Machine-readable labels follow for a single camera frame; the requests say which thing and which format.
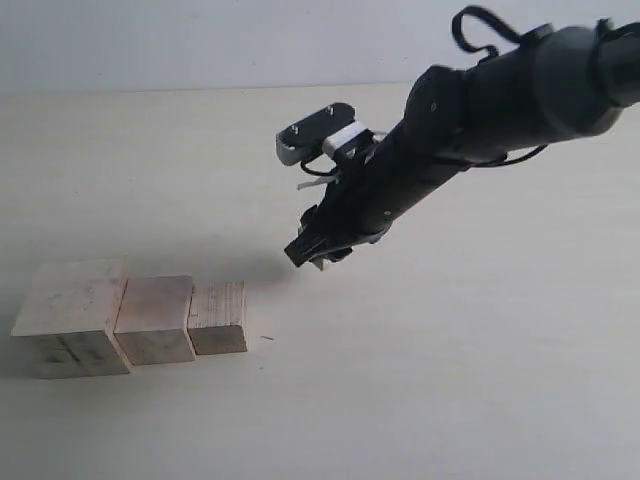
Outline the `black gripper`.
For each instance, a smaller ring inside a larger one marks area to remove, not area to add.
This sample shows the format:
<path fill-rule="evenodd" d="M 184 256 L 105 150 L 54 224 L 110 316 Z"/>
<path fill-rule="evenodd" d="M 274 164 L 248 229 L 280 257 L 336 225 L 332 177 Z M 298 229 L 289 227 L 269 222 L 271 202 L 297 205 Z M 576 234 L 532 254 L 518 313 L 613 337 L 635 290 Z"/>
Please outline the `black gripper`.
<path fill-rule="evenodd" d="M 367 163 L 327 187 L 306 220 L 307 232 L 284 249 L 296 267 L 315 258 L 337 263 L 353 252 L 332 244 L 376 242 L 394 220 L 465 170 L 460 161 L 419 152 L 404 126 L 399 122 Z"/>

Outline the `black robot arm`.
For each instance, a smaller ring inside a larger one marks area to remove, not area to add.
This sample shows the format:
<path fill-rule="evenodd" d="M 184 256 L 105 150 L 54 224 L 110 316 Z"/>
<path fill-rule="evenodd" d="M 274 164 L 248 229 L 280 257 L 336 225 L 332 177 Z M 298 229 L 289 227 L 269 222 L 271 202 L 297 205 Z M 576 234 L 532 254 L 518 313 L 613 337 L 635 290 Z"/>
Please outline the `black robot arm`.
<path fill-rule="evenodd" d="M 470 169 L 517 164 L 548 146 L 608 131 L 639 101 L 639 26 L 514 31 L 475 5 L 465 13 L 513 44 L 500 53 L 474 46 L 451 22 L 459 48 L 477 53 L 466 70 L 434 65 L 414 83 L 401 120 L 387 133 L 359 122 L 354 108 L 329 104 L 278 133 L 276 154 L 309 170 L 321 156 L 333 167 L 310 170 L 322 200 L 301 216 L 285 253 L 295 265 L 323 266 L 361 244 L 378 242 L 427 195 Z"/>

